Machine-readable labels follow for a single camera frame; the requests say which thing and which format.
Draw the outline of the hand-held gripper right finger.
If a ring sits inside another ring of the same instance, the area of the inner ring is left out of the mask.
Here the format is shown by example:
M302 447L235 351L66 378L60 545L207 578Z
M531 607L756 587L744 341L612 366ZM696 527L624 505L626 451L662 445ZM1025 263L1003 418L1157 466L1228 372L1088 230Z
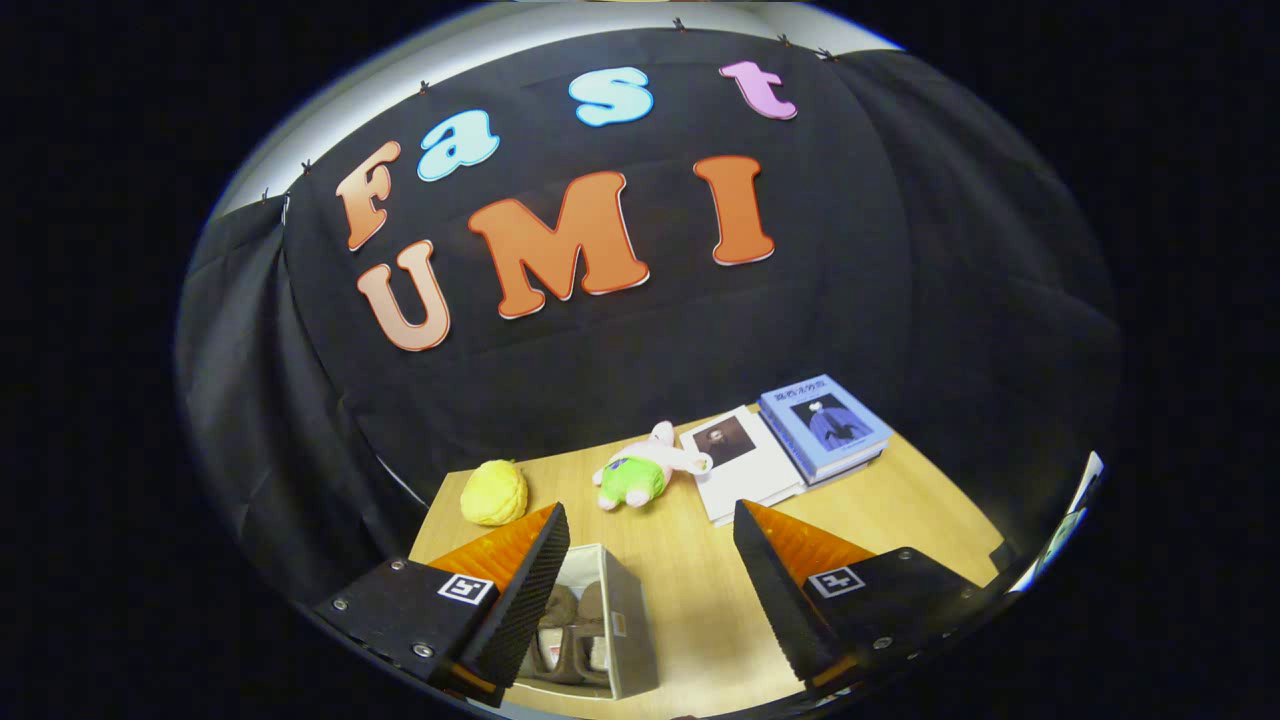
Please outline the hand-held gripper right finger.
M960 637L995 597L913 547L870 552L740 500L733 542L809 696L882 682Z

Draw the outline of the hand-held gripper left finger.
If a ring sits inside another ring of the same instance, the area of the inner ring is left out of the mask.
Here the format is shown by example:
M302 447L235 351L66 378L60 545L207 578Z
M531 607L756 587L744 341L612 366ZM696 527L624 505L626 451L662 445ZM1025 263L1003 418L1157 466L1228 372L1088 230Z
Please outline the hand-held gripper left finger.
M316 605L388 670L498 706L515 684L570 544L553 503L430 562L394 559Z

